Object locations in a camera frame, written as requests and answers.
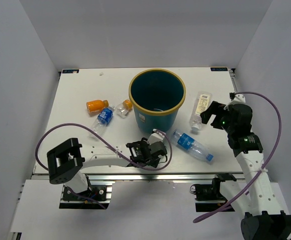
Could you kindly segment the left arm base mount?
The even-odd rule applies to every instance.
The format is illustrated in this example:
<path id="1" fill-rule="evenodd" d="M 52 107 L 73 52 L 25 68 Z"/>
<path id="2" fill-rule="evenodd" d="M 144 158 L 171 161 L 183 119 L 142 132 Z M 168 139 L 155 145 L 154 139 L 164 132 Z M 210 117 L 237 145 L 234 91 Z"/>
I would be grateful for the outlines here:
<path id="1" fill-rule="evenodd" d="M 60 209 L 106 210 L 112 196 L 113 181 L 91 181 L 90 189 L 73 194 L 63 186 L 59 201 Z"/>

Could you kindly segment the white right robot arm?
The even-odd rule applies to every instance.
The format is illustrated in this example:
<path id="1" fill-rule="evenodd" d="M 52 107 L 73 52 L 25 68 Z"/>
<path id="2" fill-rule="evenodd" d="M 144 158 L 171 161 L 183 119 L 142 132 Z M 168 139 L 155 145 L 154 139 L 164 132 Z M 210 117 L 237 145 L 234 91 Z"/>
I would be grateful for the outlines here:
<path id="1" fill-rule="evenodd" d="M 211 126 L 227 133 L 228 145 L 239 163 L 246 187 L 230 175 L 219 178 L 211 187 L 216 199 L 242 215 L 240 229 L 245 240 L 286 240 L 291 234 L 291 214 L 285 213 L 272 189 L 265 168 L 263 147 L 252 132 L 253 110 L 244 103 L 225 105 L 213 101 L 201 114 L 203 124 L 215 116 Z"/>

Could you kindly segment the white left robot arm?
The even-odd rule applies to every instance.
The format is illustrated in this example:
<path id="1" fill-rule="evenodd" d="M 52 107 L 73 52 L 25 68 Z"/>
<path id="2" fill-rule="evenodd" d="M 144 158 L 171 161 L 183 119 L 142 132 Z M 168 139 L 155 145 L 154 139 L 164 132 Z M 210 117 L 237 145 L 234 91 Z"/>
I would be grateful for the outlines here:
<path id="1" fill-rule="evenodd" d="M 146 138 L 127 143 L 124 148 L 118 147 L 114 151 L 108 146 L 82 145 L 77 138 L 69 138 L 48 151 L 46 156 L 49 183 L 70 187 L 79 199 L 85 200 L 91 195 L 91 187 L 81 169 L 117 166 L 154 170 L 162 157 L 168 157 L 168 152 L 163 142 L 149 144 Z"/>

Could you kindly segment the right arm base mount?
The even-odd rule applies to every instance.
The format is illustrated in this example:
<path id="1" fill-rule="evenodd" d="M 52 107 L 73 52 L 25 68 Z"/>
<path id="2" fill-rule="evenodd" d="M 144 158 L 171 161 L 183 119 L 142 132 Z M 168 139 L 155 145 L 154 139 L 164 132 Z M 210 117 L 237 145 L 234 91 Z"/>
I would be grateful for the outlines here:
<path id="1" fill-rule="evenodd" d="M 189 191 L 195 195 L 195 210 L 197 213 L 212 212 L 222 207 L 228 200 L 221 194 L 221 183 L 236 182 L 237 179 L 230 173 L 216 174 L 210 184 L 193 184 Z"/>

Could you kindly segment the blue label clear bottle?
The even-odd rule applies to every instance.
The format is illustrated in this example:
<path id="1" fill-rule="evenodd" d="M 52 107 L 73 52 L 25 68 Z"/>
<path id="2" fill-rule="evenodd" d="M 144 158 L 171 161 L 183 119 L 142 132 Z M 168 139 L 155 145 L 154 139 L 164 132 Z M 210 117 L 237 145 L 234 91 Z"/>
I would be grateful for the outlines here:
<path id="1" fill-rule="evenodd" d="M 92 124 L 91 129 L 98 135 L 102 135 L 106 130 L 106 127 L 111 122 L 114 114 L 114 106 L 110 105 L 104 108 L 97 116 L 96 120 Z"/>

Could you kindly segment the clear white label bottle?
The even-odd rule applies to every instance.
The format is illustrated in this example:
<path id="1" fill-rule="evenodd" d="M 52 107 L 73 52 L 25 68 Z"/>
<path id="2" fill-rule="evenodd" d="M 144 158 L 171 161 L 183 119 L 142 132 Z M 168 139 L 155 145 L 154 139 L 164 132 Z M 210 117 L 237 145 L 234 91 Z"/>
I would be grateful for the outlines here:
<path id="1" fill-rule="evenodd" d="M 206 111 L 210 105 L 212 94 L 206 91 L 199 91 L 195 99 L 193 110 L 190 116 L 189 125 L 192 133 L 198 134 L 202 128 L 201 113 Z"/>

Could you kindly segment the clear blue cap bottle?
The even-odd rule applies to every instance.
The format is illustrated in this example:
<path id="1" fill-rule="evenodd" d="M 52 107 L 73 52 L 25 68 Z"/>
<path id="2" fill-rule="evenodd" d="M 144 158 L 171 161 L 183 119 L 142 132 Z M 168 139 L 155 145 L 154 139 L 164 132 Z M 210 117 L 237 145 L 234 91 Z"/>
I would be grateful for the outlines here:
<path id="1" fill-rule="evenodd" d="M 170 141 L 178 148 L 182 149 L 185 153 L 197 160 L 210 163 L 214 158 L 214 156 L 205 146 L 179 129 L 174 130 Z"/>

